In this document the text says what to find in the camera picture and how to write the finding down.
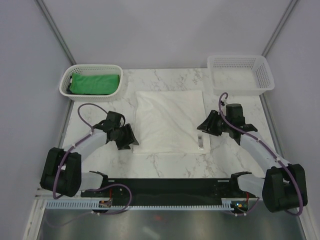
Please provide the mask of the dark blue towel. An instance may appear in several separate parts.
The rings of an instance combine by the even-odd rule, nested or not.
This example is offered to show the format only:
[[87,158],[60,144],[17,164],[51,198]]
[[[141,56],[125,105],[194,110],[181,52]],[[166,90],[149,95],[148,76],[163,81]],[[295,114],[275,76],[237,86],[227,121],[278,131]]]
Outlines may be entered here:
[[68,86],[66,88],[66,93],[69,94],[69,95],[72,95],[72,91],[71,91],[71,85],[72,85],[72,78],[69,79],[69,83],[68,83]]

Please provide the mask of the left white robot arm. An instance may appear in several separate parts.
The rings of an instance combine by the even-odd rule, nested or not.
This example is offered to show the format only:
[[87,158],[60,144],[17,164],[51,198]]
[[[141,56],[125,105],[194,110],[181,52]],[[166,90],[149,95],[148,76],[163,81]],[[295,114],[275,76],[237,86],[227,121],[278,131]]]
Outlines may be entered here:
[[105,197],[110,190],[99,171],[82,171],[82,162],[100,147],[115,142],[119,151],[138,146],[132,127],[125,117],[110,111],[105,120],[95,124],[90,132],[66,148],[53,147],[48,151],[40,186],[52,191],[54,199],[73,197],[79,191],[92,190],[98,197]]

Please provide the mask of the white towel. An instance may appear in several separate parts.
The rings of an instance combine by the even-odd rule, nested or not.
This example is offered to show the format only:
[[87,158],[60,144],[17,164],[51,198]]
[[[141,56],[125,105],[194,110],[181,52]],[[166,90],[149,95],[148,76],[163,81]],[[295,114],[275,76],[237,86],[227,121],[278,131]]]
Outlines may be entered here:
[[209,154],[208,134],[198,130],[207,118],[200,90],[138,91],[135,154]]

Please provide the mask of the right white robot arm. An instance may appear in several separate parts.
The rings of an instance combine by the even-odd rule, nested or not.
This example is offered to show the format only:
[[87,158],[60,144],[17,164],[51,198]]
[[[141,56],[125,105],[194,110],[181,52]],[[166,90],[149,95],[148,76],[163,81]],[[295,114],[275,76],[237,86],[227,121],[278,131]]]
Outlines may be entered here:
[[217,137],[227,133],[263,170],[262,178],[248,171],[232,174],[228,185],[232,196],[241,197],[247,192],[261,198],[271,213],[289,213],[291,209],[298,209],[297,215],[302,213],[308,204],[304,168],[291,164],[264,142],[258,129],[246,123],[241,104],[228,104],[225,111],[212,110],[197,129]]

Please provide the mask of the green towel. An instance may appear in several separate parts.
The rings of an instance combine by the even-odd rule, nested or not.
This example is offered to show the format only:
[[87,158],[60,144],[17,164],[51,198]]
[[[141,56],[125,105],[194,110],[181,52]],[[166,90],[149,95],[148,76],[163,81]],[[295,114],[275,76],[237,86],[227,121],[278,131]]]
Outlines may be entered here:
[[120,84],[118,74],[82,75],[73,73],[70,90],[73,95],[111,95]]

